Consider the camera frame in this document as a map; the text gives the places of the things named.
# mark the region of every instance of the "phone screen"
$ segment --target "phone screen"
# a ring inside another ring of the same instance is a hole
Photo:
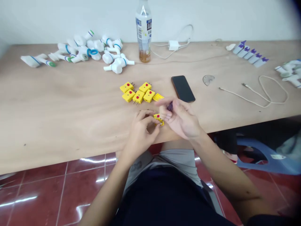
[[[195,101],[195,97],[184,75],[173,76],[172,83],[180,100],[187,103]]]

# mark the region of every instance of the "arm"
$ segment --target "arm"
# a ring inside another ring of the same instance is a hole
[[[152,116],[145,117],[151,114],[153,115],[154,112],[143,110],[135,117],[125,148],[110,176],[79,222],[79,226],[108,225],[115,216],[131,165],[149,148],[159,134],[160,126],[156,126],[152,134],[148,133],[146,129],[148,124],[158,123]]]
[[[166,106],[173,101],[173,111]],[[175,98],[162,99],[161,117],[178,135],[190,140],[212,179],[231,202],[243,224],[258,214],[275,214],[251,180],[229,160],[200,127],[190,104]]]

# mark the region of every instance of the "white cable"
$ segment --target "white cable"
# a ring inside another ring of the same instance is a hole
[[[180,33],[178,34],[177,38],[179,37],[179,35],[182,33],[182,31],[183,31],[186,27],[191,27],[191,34],[190,34],[190,36],[189,36],[189,38],[188,38],[188,40],[187,40],[187,43],[186,43],[185,45],[180,45],[180,47],[179,47],[177,50],[172,51],[171,54],[173,54],[174,52],[178,51],[179,49],[182,49],[182,48],[187,47],[188,44],[190,43],[190,40],[191,40],[191,38],[192,38],[192,36],[193,36],[193,33],[194,33],[194,28],[193,28],[193,25],[192,25],[192,24],[188,24],[188,25],[186,25],[185,27],[183,27],[182,30],[180,31]],[[162,46],[168,46],[168,44],[164,44],[164,45],[153,44],[153,45],[159,46],[159,47],[162,47]],[[157,53],[155,53],[152,49],[150,49],[150,50],[151,50],[151,52],[153,52],[155,55],[157,55],[158,57],[160,57],[160,58],[162,58],[162,59],[164,59],[164,60],[171,56],[171,54],[169,54],[167,57],[162,57],[162,56],[158,55]]]
[[[266,89],[264,88],[263,84],[261,83],[260,78],[262,78],[262,77],[265,77],[265,78],[269,78],[269,79],[271,79],[271,80],[274,80],[274,81],[275,81],[275,82],[276,82],[276,83],[277,83],[277,84],[285,91],[287,98],[285,99],[284,102],[272,102],[271,97],[268,95]],[[256,93],[257,95],[259,95],[260,97],[262,97],[264,100],[266,100],[267,102],[269,102],[267,106],[259,105],[259,104],[255,103],[255,102],[251,101],[251,100],[248,100],[248,99],[246,99],[246,98],[244,98],[244,97],[242,97],[242,96],[240,96],[240,95],[238,95],[238,94],[236,94],[236,93],[233,93],[233,92],[231,92],[231,91],[228,91],[228,90],[226,90],[226,89],[223,89],[223,88],[219,88],[219,89],[220,89],[220,90],[224,90],[224,91],[226,91],[226,92],[228,92],[228,93],[232,93],[232,94],[234,94],[234,95],[236,95],[236,96],[238,96],[238,97],[240,97],[240,98],[242,98],[242,99],[244,99],[244,100],[246,100],[246,101],[248,101],[248,102],[250,102],[250,103],[252,103],[252,104],[255,104],[255,105],[259,106],[259,107],[262,107],[262,108],[266,108],[266,107],[270,106],[270,104],[284,104],[284,103],[288,100],[288,98],[289,98],[289,93],[288,93],[288,92],[285,90],[285,88],[283,88],[283,86],[282,86],[279,82],[277,82],[275,79],[262,75],[262,76],[259,76],[258,80],[259,80],[259,84],[261,85],[261,88],[263,89],[264,93],[267,95],[267,97],[269,98],[269,100],[268,100],[267,98],[263,97],[263,96],[262,96],[261,94],[259,94],[258,92],[254,91],[254,90],[253,90],[250,86],[248,86],[247,84],[243,83],[242,85],[245,86],[245,87],[247,87],[247,88],[249,88],[249,89],[252,90],[254,93]]]

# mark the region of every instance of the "purple screwdriver handle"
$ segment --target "purple screwdriver handle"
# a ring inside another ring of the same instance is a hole
[[[169,110],[169,111],[173,110],[172,102],[170,102],[169,105],[167,106],[167,110]]]

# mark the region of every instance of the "gray shorts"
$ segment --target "gray shorts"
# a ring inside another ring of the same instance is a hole
[[[170,149],[161,151],[155,157],[149,151],[146,151],[131,166],[123,195],[143,171],[156,167],[174,167],[190,178],[196,185],[203,187],[195,167],[193,150]]]

